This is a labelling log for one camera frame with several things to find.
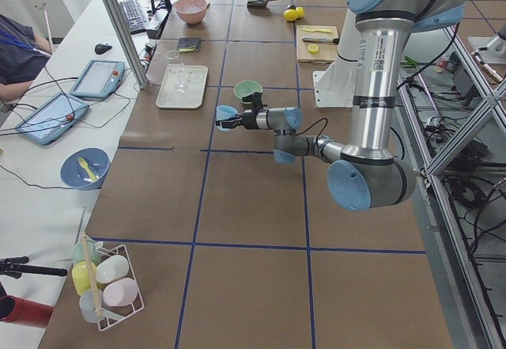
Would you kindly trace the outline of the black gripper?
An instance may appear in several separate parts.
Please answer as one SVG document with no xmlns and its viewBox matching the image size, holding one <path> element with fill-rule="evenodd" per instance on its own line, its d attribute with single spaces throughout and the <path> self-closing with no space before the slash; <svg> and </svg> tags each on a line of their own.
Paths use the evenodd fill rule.
<svg viewBox="0 0 506 349">
<path fill-rule="evenodd" d="M 235 115 L 216 120 L 219 131 L 231 131 L 240 124 L 246 129 L 265 129 L 265 106 L 262 103 L 262 92 L 254 92 L 241 98 L 243 103 L 250 103 L 251 109 L 245 110 L 242 116 Z"/>
</svg>

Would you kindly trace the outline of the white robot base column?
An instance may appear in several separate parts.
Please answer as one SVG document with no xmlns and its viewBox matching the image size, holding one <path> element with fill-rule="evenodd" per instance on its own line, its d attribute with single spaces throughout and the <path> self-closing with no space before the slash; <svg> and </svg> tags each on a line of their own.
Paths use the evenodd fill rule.
<svg viewBox="0 0 506 349">
<path fill-rule="evenodd" d="M 313 73 L 317 108 L 351 108 L 353 105 L 361 40 L 355 18 L 356 14 L 347 9 L 335 61 L 325 71 Z"/>
</svg>

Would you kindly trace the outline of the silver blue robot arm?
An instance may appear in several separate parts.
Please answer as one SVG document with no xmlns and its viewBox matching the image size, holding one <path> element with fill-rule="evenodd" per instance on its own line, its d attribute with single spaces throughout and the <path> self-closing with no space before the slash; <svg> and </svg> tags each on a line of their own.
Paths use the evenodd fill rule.
<svg viewBox="0 0 506 349">
<path fill-rule="evenodd" d="M 457 24 L 465 0 L 347 0 L 347 5 L 361 38 L 346 144 L 302 135 L 302 111 L 268 108 L 260 93 L 247 96 L 252 104 L 248 110 L 218 115 L 216 126 L 271 130 L 276 161 L 290 163 L 308 155 L 321 159 L 329 164 L 327 185 L 334 201 L 347 210 L 364 211 L 402 203 L 414 190 L 414 171 L 388 148 L 402 53 L 413 33 Z"/>
<path fill-rule="evenodd" d="M 469 36 L 468 43 L 482 62 L 487 64 L 505 64 L 505 25 L 495 36 Z"/>
</svg>

